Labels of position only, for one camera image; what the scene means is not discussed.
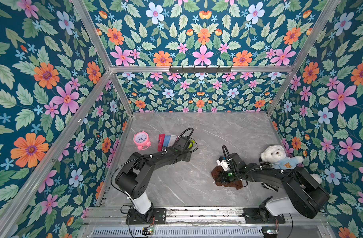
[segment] floral wallpaper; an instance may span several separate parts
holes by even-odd
[[[292,64],[325,3],[100,0],[86,6],[116,65],[247,66]],[[317,56],[317,48],[309,54]]]
[[[0,0],[0,216],[103,73],[71,2]],[[9,237],[75,235],[125,117],[110,82]]]
[[[323,179],[327,220],[363,237],[363,0],[342,0],[273,113],[286,150]]]

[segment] black cable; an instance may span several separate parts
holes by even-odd
[[[289,238],[291,233],[293,232],[293,228],[294,228],[294,221],[293,221],[293,217],[291,216],[291,213],[290,214],[290,217],[291,217],[291,231],[290,231],[290,234],[286,237],[286,238]]]

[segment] marble surface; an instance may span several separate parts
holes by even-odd
[[[258,206],[276,195],[260,183],[250,182],[240,190],[218,187],[211,176],[216,160],[222,156],[222,145],[246,163],[258,163],[261,152],[280,143],[265,113],[135,113],[119,164],[138,151],[132,141],[135,133],[144,130],[149,134],[152,146],[143,154],[150,154],[157,152],[159,134],[179,135],[188,127],[194,128],[192,138],[198,150],[189,162],[180,161],[154,171],[146,192],[155,206]],[[130,202],[110,187],[102,206],[123,204]]]

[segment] green leaf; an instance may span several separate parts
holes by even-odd
[[[0,82],[5,83],[10,89],[13,88],[13,83],[15,82],[11,69],[2,64],[0,64]]]

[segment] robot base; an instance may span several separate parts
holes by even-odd
[[[131,208],[128,211],[126,224],[127,225],[129,225],[129,224],[130,225],[145,225],[145,224],[150,225],[152,223],[152,221],[154,221],[154,224],[165,224],[165,218],[167,216],[167,210],[165,208],[154,208],[152,215],[155,217],[155,219],[153,220],[153,218],[150,218],[150,221],[146,222],[141,216],[139,216],[138,211]]]

